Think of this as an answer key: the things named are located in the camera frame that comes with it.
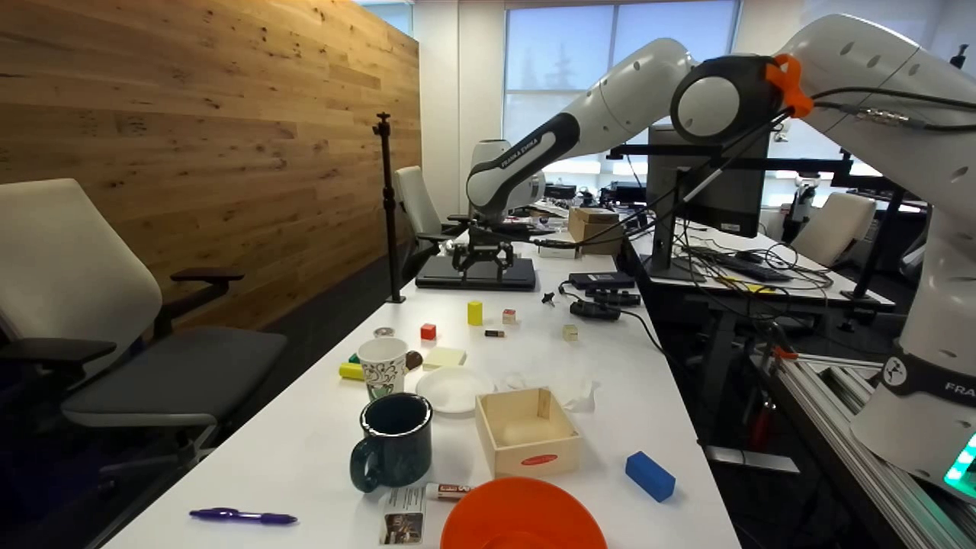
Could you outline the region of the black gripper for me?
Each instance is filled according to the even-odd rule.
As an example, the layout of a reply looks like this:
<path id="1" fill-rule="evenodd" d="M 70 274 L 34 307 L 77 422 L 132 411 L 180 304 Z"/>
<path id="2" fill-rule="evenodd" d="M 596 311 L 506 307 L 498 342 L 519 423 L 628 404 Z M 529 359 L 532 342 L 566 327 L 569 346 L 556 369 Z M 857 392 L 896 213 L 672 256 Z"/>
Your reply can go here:
<path id="1" fill-rule="evenodd" d="M 472 213 L 470 215 L 470 244 L 462 250 L 462 266 L 472 267 L 476 263 L 494 263 L 509 267 L 516 263 L 516 242 L 529 242 L 529 223 L 506 223 L 501 215 Z"/>

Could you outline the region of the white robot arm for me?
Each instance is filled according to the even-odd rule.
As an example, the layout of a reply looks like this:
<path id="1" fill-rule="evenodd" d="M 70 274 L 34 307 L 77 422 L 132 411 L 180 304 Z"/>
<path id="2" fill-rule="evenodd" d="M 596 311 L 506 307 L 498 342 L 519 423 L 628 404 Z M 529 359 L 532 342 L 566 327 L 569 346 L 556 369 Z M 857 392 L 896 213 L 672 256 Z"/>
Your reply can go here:
<path id="1" fill-rule="evenodd" d="M 498 215 L 545 163 L 612 149 L 666 118 L 693 143 L 736 143 L 785 117 L 927 213 L 917 287 L 852 437 L 959 498 L 976 470 L 976 82 L 914 38 L 832 12 L 770 54 L 693 57 L 660 36 L 590 91 L 466 173 L 472 213 Z"/>

